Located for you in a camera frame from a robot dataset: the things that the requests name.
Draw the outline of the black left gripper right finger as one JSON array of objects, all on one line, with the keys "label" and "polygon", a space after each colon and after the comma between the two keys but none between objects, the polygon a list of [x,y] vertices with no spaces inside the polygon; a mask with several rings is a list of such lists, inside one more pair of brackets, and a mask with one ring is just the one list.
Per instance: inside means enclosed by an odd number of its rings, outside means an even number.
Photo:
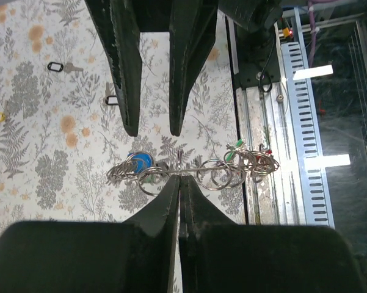
[{"label": "black left gripper right finger", "polygon": [[184,292],[366,292],[346,241],[326,226],[239,225],[201,192],[180,186]]}]

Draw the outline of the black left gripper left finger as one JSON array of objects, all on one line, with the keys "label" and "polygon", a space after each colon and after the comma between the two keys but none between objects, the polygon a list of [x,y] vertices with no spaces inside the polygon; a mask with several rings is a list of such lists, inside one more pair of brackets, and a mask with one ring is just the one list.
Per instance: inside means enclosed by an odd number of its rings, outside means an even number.
[{"label": "black left gripper left finger", "polygon": [[172,292],[180,178],[124,222],[24,221],[0,236],[0,292]]}]

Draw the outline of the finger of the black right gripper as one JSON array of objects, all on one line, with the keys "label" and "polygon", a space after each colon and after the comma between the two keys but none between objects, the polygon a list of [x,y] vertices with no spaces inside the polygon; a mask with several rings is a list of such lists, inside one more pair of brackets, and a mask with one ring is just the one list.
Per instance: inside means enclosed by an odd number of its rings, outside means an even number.
[{"label": "finger of the black right gripper", "polygon": [[122,0],[85,3],[109,62],[123,127],[135,137],[139,131],[142,59],[133,4]]}]

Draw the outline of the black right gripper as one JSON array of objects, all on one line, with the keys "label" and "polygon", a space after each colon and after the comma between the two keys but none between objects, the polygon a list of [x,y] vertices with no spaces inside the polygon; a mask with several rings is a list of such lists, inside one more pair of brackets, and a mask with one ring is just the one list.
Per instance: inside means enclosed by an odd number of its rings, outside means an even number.
[{"label": "black right gripper", "polygon": [[283,14],[280,1],[134,1],[141,32],[170,32],[169,122],[177,137],[189,94],[215,43],[217,9],[248,32],[270,30]]}]

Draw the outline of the large metal keyring with keys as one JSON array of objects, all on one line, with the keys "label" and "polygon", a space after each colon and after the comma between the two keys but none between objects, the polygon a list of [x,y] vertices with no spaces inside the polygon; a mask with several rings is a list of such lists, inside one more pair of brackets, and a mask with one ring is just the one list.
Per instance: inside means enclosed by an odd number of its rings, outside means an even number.
[{"label": "large metal keyring with keys", "polygon": [[155,197],[157,191],[146,190],[147,186],[160,188],[173,175],[192,175],[195,182],[206,190],[221,191],[241,186],[249,178],[260,183],[280,167],[272,150],[265,149],[262,143],[258,150],[250,150],[240,139],[234,145],[228,144],[226,148],[222,158],[202,161],[199,156],[194,159],[191,167],[183,164],[183,150],[178,151],[176,163],[172,165],[162,160],[156,161],[146,151],[131,153],[107,172],[107,183],[118,186],[128,181],[134,183],[145,195]]}]

